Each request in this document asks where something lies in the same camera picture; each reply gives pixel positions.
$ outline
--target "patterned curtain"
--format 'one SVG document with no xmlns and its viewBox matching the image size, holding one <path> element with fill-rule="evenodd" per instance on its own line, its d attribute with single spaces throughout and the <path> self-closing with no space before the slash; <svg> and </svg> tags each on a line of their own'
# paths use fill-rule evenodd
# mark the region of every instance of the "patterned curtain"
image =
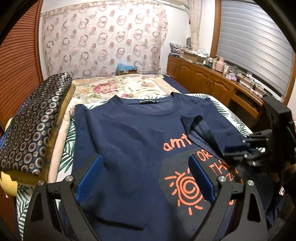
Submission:
<svg viewBox="0 0 296 241">
<path fill-rule="evenodd" d="M 202 0 L 189 0 L 191 49 L 200 48 L 200 20 L 202 15 Z"/>
<path fill-rule="evenodd" d="M 101 1 L 51 10 L 43 16 L 47 74 L 110 76 L 118 63 L 134 65 L 140 73 L 160 73 L 167 31 L 159 2 Z"/>
</svg>

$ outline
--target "pink bottle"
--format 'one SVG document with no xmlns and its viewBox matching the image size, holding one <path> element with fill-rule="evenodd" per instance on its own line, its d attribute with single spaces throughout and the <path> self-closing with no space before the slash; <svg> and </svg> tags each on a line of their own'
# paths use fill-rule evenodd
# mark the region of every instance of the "pink bottle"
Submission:
<svg viewBox="0 0 296 241">
<path fill-rule="evenodd" d="M 219 61 L 216 63 L 215 69 L 221 73 L 224 71 L 224 58 L 220 58 Z"/>
</svg>

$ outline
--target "spiral sun design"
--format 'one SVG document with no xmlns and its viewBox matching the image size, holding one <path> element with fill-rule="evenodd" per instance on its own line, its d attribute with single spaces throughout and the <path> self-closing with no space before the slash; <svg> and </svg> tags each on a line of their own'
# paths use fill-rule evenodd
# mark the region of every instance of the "spiral sun design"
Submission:
<svg viewBox="0 0 296 241">
<path fill-rule="evenodd" d="M 172 192 L 172 195 L 178 194 L 178 207 L 180 207 L 181 204 L 189 206 L 188 213 L 190 216 L 192 215 L 192 208 L 202 210 L 203 207 L 198 206 L 197 203 L 202 200 L 203 196 L 200 194 L 200 189 L 195 182 L 194 177 L 188 175 L 190 174 L 189 168 L 187 169 L 187 173 L 184 172 L 181 174 L 179 172 L 175 172 L 175 174 L 176 176 L 165 177 L 165 180 L 175 179 L 174 182 L 170 183 L 170 187 L 176 187 Z M 191 190 L 186 189 L 188 184 L 193 186 Z"/>
</svg>

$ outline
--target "silver bolt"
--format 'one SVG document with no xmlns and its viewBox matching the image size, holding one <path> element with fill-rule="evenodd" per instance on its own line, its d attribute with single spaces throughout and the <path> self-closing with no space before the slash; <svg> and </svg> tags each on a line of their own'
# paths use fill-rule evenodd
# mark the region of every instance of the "silver bolt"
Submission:
<svg viewBox="0 0 296 241">
<path fill-rule="evenodd" d="M 249 186 L 254 186 L 254 182 L 252 180 L 248 180 L 247 183 Z"/>
<path fill-rule="evenodd" d="M 219 176 L 218 177 L 220 182 L 226 182 L 226 177 L 225 176 Z"/>
<path fill-rule="evenodd" d="M 39 181 L 37 182 L 37 184 L 38 184 L 38 186 L 42 186 L 42 185 L 44 184 L 44 181 L 43 181 L 43 180 L 39 180 Z"/>
<path fill-rule="evenodd" d="M 72 176 L 66 176 L 65 180 L 66 180 L 67 182 L 70 182 L 70 181 L 73 180 L 73 177 L 72 177 Z"/>
</svg>

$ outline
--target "gray roller blind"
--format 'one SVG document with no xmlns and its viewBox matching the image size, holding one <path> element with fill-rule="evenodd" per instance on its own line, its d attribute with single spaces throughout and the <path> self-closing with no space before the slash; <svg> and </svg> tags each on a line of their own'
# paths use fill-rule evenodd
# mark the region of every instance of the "gray roller blind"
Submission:
<svg viewBox="0 0 296 241">
<path fill-rule="evenodd" d="M 251 71 L 285 94 L 293 50 L 282 31 L 253 1 L 221 3 L 217 55 Z"/>
</svg>

